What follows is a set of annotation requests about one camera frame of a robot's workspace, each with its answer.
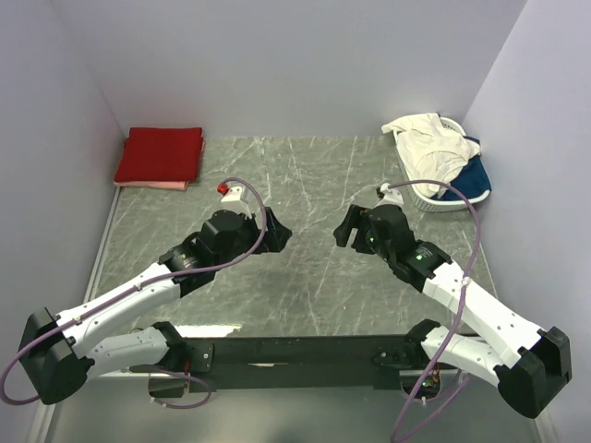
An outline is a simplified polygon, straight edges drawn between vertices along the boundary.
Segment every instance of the marble table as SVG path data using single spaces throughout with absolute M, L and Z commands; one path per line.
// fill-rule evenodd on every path
M 398 281 L 375 256 L 334 244 L 348 205 L 371 207 L 375 187 L 402 181 L 392 137 L 207 138 L 199 181 L 187 192 L 126 188 L 103 250 L 95 295 L 138 275 L 220 208 L 218 183 L 239 176 L 254 185 L 293 230 L 281 254 L 250 257 L 213 283 L 139 317 L 120 333 L 168 320 L 188 336 L 404 334 L 424 318 L 449 326 L 452 315 Z M 475 228 L 467 210 L 417 210 L 403 190 L 416 236 L 462 265 Z M 493 291 L 479 252 L 473 278 Z

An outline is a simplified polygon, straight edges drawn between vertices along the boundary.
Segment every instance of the blue towel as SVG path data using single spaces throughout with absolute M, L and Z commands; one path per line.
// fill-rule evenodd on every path
M 468 198 L 480 197 L 485 191 L 491 190 L 487 172 L 484 170 L 480 156 L 472 157 L 460 174 L 450 183 Z M 452 191 L 446 191 L 441 198 L 433 198 L 440 201 L 455 201 L 460 198 Z

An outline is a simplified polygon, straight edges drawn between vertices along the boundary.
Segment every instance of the white towel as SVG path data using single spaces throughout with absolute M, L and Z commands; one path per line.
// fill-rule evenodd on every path
M 468 160 L 480 153 L 480 146 L 452 129 L 443 127 L 437 114 L 407 115 L 381 127 L 386 134 L 395 132 L 396 148 L 409 178 L 427 178 L 450 183 Z M 418 185 L 427 198 L 441 197 L 446 188 Z

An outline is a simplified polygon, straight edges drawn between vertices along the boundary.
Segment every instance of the white trim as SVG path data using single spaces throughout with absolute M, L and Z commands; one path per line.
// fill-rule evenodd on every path
M 540 443 L 560 443 L 556 427 L 552 422 L 552 416 L 548 408 L 544 409 L 534 420 Z
M 101 238 L 101 242 L 99 243 L 99 249 L 96 253 L 94 264 L 92 265 L 92 271 L 90 272 L 89 277 L 89 284 L 86 287 L 83 302 L 89 301 L 90 295 L 95 289 L 95 283 L 98 281 L 98 276 L 100 275 L 101 269 L 103 268 L 103 250 L 107 244 L 107 241 L 109 240 L 109 237 L 111 236 L 111 225 L 113 224 L 115 208 L 117 206 L 117 202 L 119 201 L 120 193 L 121 189 L 119 187 L 116 187 L 115 194 L 113 195 L 113 203 L 111 203 L 111 209 L 109 210 L 109 215 L 107 216 L 107 221 L 104 226 L 103 237 Z M 38 403 L 37 411 L 35 412 L 35 416 L 33 417 L 32 423 L 30 424 L 27 440 L 25 440 L 27 443 L 44 443 L 45 439 L 47 438 L 49 426 L 54 418 L 54 412 L 54 404 L 48 405 L 43 404 L 41 402 Z

